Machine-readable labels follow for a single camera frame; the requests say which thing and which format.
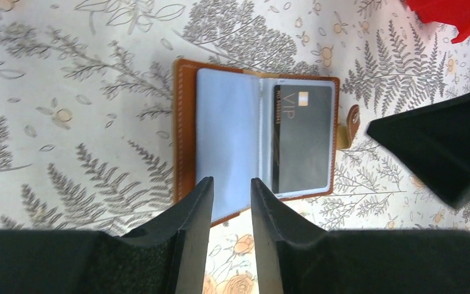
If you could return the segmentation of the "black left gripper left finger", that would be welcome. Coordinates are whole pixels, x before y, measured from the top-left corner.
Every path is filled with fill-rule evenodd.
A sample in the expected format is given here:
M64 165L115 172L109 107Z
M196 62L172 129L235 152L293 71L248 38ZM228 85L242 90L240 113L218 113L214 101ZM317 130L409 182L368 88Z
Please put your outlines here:
M211 227L214 179L206 177L178 203L122 236L123 293L201 293Z

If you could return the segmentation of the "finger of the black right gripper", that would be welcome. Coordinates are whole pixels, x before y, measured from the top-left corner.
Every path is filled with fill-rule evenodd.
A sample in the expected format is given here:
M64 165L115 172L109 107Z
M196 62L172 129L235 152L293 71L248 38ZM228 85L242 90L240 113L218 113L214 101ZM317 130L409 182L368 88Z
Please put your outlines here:
M448 206L470 202L470 93L373 120L367 135Z

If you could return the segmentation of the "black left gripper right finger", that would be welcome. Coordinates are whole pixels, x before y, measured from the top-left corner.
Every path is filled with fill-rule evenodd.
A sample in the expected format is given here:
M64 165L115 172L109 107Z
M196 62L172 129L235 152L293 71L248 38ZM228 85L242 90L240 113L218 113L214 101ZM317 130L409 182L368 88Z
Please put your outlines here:
M251 212L260 293L316 293L316 254L327 231L280 201L259 178L251 180Z

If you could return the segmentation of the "brown leather card holder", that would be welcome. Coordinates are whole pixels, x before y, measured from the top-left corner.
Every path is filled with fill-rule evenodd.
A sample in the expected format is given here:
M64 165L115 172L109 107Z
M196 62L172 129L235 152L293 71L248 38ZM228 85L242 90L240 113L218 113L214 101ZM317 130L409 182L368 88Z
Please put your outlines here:
M174 63L174 199L182 200L200 180L213 177L214 226L249 209L252 178L272 191L277 84L331 86L334 125L328 190L274 194L282 201L330 195L335 155L351 147L360 126L358 105L349 109L344 124L338 121L338 78L254 72L189 59Z

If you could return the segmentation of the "black VIP credit card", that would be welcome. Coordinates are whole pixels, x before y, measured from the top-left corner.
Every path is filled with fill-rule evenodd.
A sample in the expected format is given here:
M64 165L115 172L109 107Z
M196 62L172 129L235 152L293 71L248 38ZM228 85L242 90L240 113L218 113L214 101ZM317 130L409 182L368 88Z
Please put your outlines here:
M332 162L332 87L277 84L274 94L273 193L326 192Z

